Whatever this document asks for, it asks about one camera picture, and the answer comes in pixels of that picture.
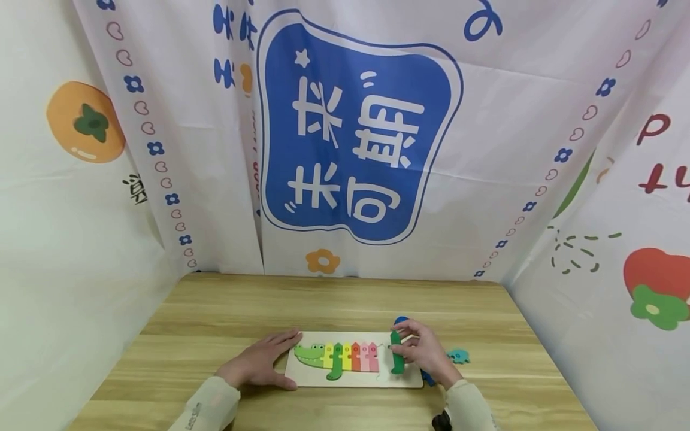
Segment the blue sign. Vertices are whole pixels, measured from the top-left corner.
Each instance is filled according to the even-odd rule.
[[[407,238],[462,99],[450,54],[358,41],[284,10],[261,31],[257,76],[264,216],[367,244]]]

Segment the persimmon illustration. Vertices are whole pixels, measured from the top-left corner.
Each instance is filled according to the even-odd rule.
[[[107,163],[125,148],[110,98],[81,82],[63,84],[46,110],[48,125],[60,146],[72,156],[91,163]]]

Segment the white star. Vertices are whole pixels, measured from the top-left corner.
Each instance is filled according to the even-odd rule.
[[[311,62],[311,60],[308,57],[306,48],[304,48],[301,52],[295,51],[295,54],[297,55],[297,58],[295,59],[295,64],[299,64],[303,69],[306,69],[306,65],[308,65]]]

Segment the beige sleeve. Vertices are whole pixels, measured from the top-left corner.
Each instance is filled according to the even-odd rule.
[[[459,380],[446,393],[446,409],[453,431],[496,431],[491,409],[482,393],[467,380]]]
[[[182,416],[169,431],[222,431],[235,418],[239,391],[213,376],[187,401]]]

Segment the white backdrop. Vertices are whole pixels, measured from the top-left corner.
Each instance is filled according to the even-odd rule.
[[[62,430],[175,275],[71,1],[3,1],[0,37],[1,427]]]
[[[686,2],[74,5],[0,6],[10,425],[193,270],[503,281],[601,429],[688,421]]]
[[[684,13],[650,0],[75,4],[181,271],[495,281]]]
[[[683,430],[689,420],[688,40],[686,16],[511,286],[603,430]]]

